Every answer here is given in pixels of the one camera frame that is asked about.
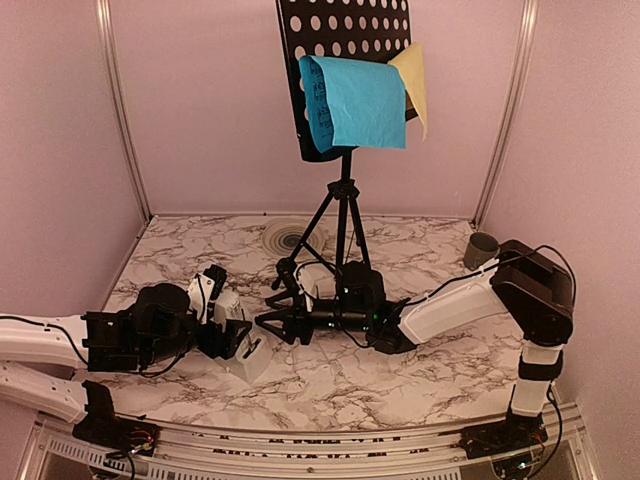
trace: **metal frame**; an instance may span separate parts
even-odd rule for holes
[[[111,100],[115,109],[116,120],[118,123],[118,132],[127,161],[127,170],[131,177],[136,201],[140,208],[140,214],[145,223],[151,220],[151,209],[149,199],[142,181],[140,166],[136,156],[136,149],[133,144],[133,137],[129,128],[129,120],[127,119],[127,110],[125,106],[124,94],[122,91],[122,83],[120,80],[120,71],[118,68],[118,58],[116,56],[116,45],[113,35],[113,25],[111,23],[111,5],[110,0],[97,0],[96,3],[98,26],[100,27],[100,40],[107,68],[109,79],[109,87],[111,90]]]
[[[563,405],[563,442],[568,444],[580,480],[596,480],[588,437],[575,404]],[[255,480],[265,478],[343,478],[412,480],[454,475],[465,466],[521,454],[467,460],[457,446],[461,428],[500,419],[499,415],[416,427],[368,432],[261,432],[155,422],[161,427],[153,458],[136,457],[136,478]],[[544,420],[547,448],[557,440],[558,424],[548,406]],[[107,450],[71,436],[71,425],[40,415],[29,437],[19,479],[40,478],[48,453],[114,473],[128,470],[126,461],[106,463]]]
[[[509,138],[513,129],[513,122],[524,93],[524,87],[529,73],[531,60],[531,50],[533,47],[533,37],[538,18],[538,0],[525,0],[522,11],[522,23],[520,25],[520,36],[516,48],[516,59],[513,65],[511,83],[509,85],[509,95],[505,106],[500,132],[493,150],[493,157],[487,177],[485,179],[480,199],[473,216],[473,223],[481,228],[484,223],[491,200],[498,184],[500,172],[504,166]]]

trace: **blue cloth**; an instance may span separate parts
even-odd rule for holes
[[[407,148],[405,87],[396,67],[314,56],[299,63],[320,153],[334,146]]]

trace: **perforated metal panel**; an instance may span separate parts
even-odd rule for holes
[[[311,137],[298,60],[304,55],[386,63],[411,44],[408,0],[277,0],[280,33],[302,159],[334,160],[353,150],[321,154]],[[415,112],[408,112],[413,118]]]

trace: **white marble table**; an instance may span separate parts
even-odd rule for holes
[[[108,303],[116,311],[145,285],[186,287],[210,263],[253,314],[265,311],[275,260],[260,243],[272,217],[154,218]],[[464,271],[467,222],[364,218],[371,260],[391,300],[434,289]],[[325,252],[335,248],[326,226]],[[112,392],[116,410],[182,424],[252,430],[366,430],[469,419],[506,410],[516,378],[521,333],[515,322],[487,318],[387,356],[358,349],[341,332],[316,332],[310,346],[270,336],[275,354],[253,384],[191,352],[162,377],[91,375]]]

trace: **pink wall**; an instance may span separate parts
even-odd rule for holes
[[[531,73],[486,230],[547,242],[578,276],[561,378],[604,479],[640,445],[640,4],[541,2]]]
[[[93,2],[3,1],[0,312],[101,307],[142,227],[116,130]],[[0,406],[14,478],[33,412]]]
[[[406,152],[356,153],[363,211],[471,217],[522,2],[409,3],[414,41],[425,48],[430,134],[420,143],[414,121]],[[275,0],[113,0],[112,11],[154,212],[315,210],[339,165],[300,160]]]

